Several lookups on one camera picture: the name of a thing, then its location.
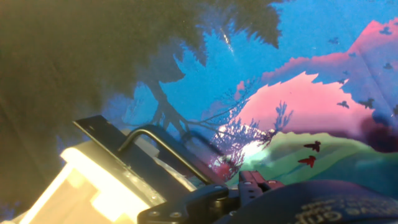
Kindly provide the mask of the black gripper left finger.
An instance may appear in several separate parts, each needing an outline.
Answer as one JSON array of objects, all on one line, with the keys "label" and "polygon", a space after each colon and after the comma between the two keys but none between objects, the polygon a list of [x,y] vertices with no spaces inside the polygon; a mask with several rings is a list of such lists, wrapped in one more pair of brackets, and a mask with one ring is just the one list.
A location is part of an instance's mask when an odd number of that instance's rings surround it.
[{"label": "black gripper left finger", "polygon": [[142,211],[137,224],[208,224],[219,219],[222,210],[215,202],[229,194],[225,185],[207,185],[178,200],[172,200]]}]

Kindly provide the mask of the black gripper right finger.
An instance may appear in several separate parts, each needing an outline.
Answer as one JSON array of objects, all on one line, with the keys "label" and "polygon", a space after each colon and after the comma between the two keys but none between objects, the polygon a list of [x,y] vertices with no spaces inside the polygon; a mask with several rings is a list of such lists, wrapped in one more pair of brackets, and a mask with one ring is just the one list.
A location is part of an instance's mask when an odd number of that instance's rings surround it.
[{"label": "black gripper right finger", "polygon": [[240,171],[238,192],[240,205],[247,205],[263,193],[283,187],[278,180],[266,180],[258,171]]}]

